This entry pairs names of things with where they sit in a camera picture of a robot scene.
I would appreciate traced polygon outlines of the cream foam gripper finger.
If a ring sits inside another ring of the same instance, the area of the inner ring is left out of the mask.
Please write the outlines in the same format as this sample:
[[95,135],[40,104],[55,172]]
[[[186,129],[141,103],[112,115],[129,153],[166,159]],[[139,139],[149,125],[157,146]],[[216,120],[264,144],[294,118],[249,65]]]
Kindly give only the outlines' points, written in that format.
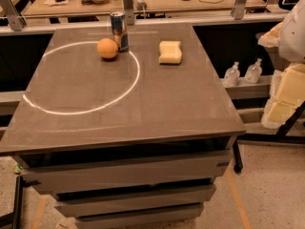
[[291,63],[283,72],[274,71],[261,123],[265,128],[283,125],[305,101],[305,65]]

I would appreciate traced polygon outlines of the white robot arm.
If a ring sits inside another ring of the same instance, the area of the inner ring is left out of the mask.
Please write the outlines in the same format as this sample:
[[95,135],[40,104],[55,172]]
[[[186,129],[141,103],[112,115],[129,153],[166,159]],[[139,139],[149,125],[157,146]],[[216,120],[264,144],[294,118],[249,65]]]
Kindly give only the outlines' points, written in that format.
[[305,0],[299,0],[284,20],[263,34],[258,44],[278,47],[279,56],[290,65],[275,72],[261,123],[276,129],[305,101]]

